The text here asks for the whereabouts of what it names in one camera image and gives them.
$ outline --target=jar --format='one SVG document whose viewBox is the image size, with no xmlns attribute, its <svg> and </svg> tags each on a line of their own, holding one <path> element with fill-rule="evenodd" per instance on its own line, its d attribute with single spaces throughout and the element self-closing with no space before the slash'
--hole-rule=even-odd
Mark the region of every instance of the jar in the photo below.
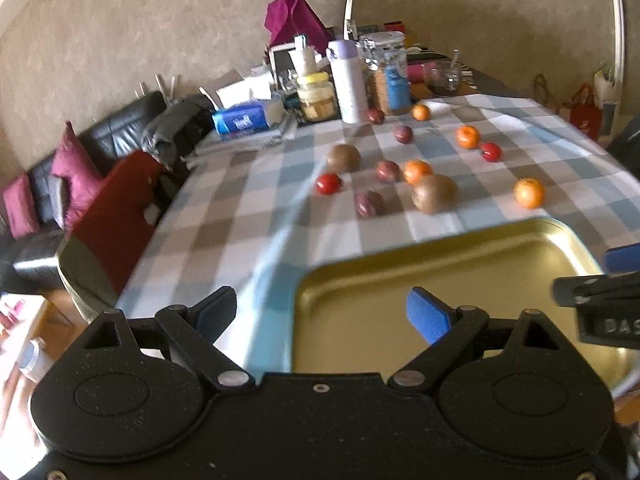
<svg viewBox="0 0 640 480">
<path fill-rule="evenodd" d="M 385 114 L 404 114 L 411 109 L 406 49 L 402 32 L 376 32 L 360 38 L 376 105 Z"/>
<path fill-rule="evenodd" d="M 316 72 L 298 78 L 300 109 L 307 121 L 318 123 L 333 119 L 338 107 L 335 101 L 334 85 L 329 82 L 327 72 Z"/>
</svg>

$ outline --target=orange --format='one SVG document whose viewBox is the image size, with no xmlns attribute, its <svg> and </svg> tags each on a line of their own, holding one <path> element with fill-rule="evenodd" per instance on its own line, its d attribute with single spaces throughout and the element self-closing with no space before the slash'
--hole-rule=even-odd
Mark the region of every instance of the orange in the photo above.
<svg viewBox="0 0 640 480">
<path fill-rule="evenodd" d="M 412 186 L 415 186 L 422 177 L 433 174 L 433 170 L 423 160 L 410 160 L 404 165 L 403 174 L 404 179 Z"/>
<path fill-rule="evenodd" d="M 527 209 L 540 207 L 545 201 L 545 187 L 535 178 L 521 178 L 513 192 L 517 202 Z"/>
<path fill-rule="evenodd" d="M 431 119 L 431 110 L 427 105 L 415 105 L 411 110 L 411 115 L 416 121 L 428 121 Z"/>
<path fill-rule="evenodd" d="M 456 140 L 463 148 L 472 150 L 480 144 L 480 132 L 473 126 L 460 126 L 456 131 Z"/>
</svg>

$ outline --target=glass cup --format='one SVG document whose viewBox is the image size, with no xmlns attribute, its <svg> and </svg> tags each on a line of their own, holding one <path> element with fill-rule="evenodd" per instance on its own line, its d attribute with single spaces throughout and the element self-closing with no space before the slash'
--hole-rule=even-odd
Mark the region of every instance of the glass cup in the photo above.
<svg viewBox="0 0 640 480">
<path fill-rule="evenodd" d="M 422 66 L 424 83 L 434 95 L 448 97 L 460 89 L 462 65 L 447 59 L 428 61 Z"/>
</svg>

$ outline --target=tablecloth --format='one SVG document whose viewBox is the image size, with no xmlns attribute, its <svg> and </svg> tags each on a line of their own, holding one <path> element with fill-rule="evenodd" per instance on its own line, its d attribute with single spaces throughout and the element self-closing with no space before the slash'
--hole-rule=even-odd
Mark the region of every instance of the tablecloth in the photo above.
<svg viewBox="0 0 640 480">
<path fill-rule="evenodd" d="M 298 131 L 283 146 L 216 156 L 194 170 L 129 280 L 118 306 L 127 317 L 190 306 L 222 285 L 238 293 L 238 316 L 216 346 L 255 374 L 290 369 L 293 299 L 300 279 L 328 262 L 431 238 L 552 216 L 571 227 L 600 261 L 607 248 L 640 240 L 640 184 L 601 147 L 537 103 L 482 94 L 430 100 L 432 119 L 388 117 L 380 125 L 340 121 Z M 414 129 L 399 144 L 393 127 Z M 484 161 L 455 141 L 461 124 L 503 150 Z M 314 192 L 336 142 L 352 142 L 361 169 L 344 175 L 333 196 Z M 460 187 L 456 210 L 427 216 L 415 209 L 406 183 L 383 185 L 382 158 L 427 160 Z M 519 178 L 546 187 L 543 208 L 513 197 Z M 386 201 L 380 218 L 358 218 L 356 190 L 374 187 Z"/>
</svg>

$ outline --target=white bottle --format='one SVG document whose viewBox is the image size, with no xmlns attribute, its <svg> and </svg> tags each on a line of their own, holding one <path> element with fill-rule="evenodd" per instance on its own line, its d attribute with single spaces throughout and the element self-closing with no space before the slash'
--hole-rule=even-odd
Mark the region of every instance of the white bottle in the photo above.
<svg viewBox="0 0 640 480">
<path fill-rule="evenodd" d="M 334 74 L 335 92 L 342 120 L 357 124 L 367 120 L 367 93 L 364 75 L 358 58 L 358 48 L 354 41 L 330 41 L 326 57 Z"/>
</svg>

